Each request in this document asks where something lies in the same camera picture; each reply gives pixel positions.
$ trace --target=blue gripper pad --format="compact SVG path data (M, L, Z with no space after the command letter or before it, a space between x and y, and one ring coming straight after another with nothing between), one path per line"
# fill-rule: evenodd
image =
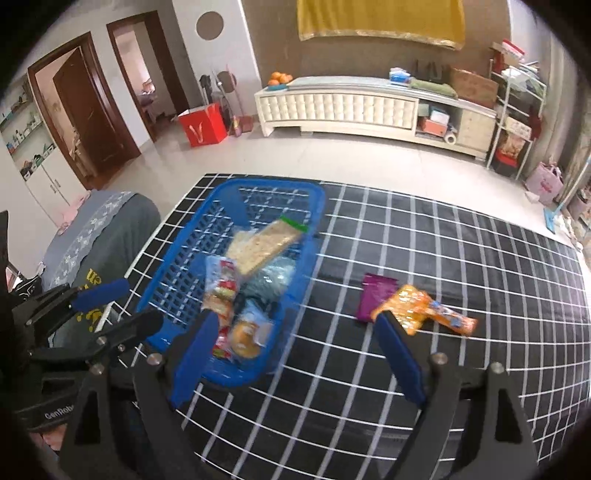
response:
M194 325L187 333L178 335L173 340L173 344L175 342L180 343L183 340L190 341L182 359L176 365L173 374L173 389L170 394L170 403L174 408L179 408L183 402L193 398L193 392L203 375L207 363L212 357L212 349L217 341L219 330L217 315L209 312L198 331L194 333L196 327L197 325ZM192 339L183 339L183 337L190 336L193 333L194 336Z
M395 328L388 316L400 328ZM422 408L427 400L423 389L423 372L401 337L406 335L402 326L392 314L381 313L375 321L374 332L404 398Z

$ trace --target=mop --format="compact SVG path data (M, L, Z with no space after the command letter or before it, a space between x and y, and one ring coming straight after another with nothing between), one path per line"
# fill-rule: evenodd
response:
M579 173L579 176L577 177L577 181L573 183L573 187L570 189L570 192L567 195L565 195L562 202L560 202L560 204L556 207L556 210L550 210L548 207L544 207L544 220L546 222L546 228L550 230L552 233L555 233L554 219L556 218L556 215L560 213L562 207L566 204L567 201L570 200L574 191L577 188L579 188L579 183L583 178L583 175L585 175L585 172L587 172L587 167L589 166L589 164L591 164L591 157L587 158L584 167L581 169L581 173Z

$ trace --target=bag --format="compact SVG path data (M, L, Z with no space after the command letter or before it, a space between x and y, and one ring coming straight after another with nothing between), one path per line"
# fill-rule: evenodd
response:
M549 205L563 188L560 170L540 162L525 181L525 186L531 193L540 196L540 203Z

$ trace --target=black and white grid mat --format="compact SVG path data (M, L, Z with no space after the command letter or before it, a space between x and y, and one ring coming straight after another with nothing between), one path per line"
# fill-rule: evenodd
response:
M128 315L174 238L227 174L205 175L156 231L113 311ZM234 395L199 385L179 421L207 464L244 480L381 479L418 411L405 401L372 337L355 321L366 272L426 290L478 319L473 337L437 323L417 333L425 355L506 365L547 462L584 415L590 328L573 248L441 202L322 183L325 216L314 278L276 373ZM122 357L129 364L135 357ZM436 477L449 471L465 412L454 420Z

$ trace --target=tufted panel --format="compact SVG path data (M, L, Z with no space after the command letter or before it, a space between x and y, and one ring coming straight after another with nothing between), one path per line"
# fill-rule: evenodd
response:
M412 129L415 102L345 93L287 93L259 98L265 122L336 120Z

